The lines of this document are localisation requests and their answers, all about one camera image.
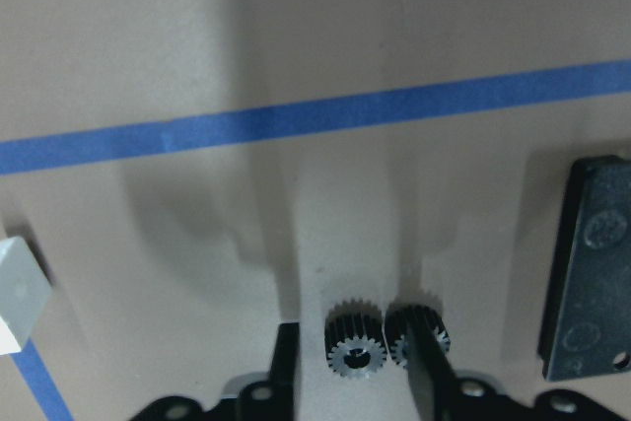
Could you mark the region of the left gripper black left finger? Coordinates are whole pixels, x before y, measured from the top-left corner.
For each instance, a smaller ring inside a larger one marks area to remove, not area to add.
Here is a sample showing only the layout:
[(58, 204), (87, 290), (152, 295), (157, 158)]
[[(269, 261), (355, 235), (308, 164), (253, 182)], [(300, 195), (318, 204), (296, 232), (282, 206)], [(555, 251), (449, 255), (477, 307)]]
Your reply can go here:
[(300, 324), (284, 322), (278, 327), (268, 380), (272, 385), (273, 420), (295, 419), (295, 383), (300, 352)]

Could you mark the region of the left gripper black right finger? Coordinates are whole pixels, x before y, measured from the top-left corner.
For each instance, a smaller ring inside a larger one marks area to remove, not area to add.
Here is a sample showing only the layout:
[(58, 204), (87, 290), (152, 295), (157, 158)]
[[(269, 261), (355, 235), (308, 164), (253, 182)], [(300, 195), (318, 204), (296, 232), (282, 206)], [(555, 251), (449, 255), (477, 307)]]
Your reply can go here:
[(454, 420), (456, 374), (447, 358), (447, 330), (438, 315), (405, 315), (407, 372), (421, 420)]

